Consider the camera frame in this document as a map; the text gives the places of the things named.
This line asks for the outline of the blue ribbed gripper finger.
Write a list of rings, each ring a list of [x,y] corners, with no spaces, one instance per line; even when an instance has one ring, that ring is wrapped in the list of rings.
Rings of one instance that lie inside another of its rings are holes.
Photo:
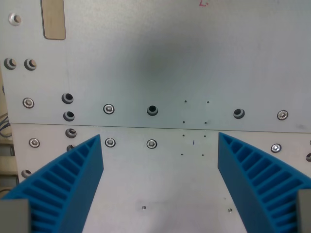
[[[276,157],[218,134],[218,170],[249,233],[296,233],[296,197],[311,179]]]
[[[81,233],[103,171],[96,135],[47,163],[3,200],[29,202],[33,233]]]

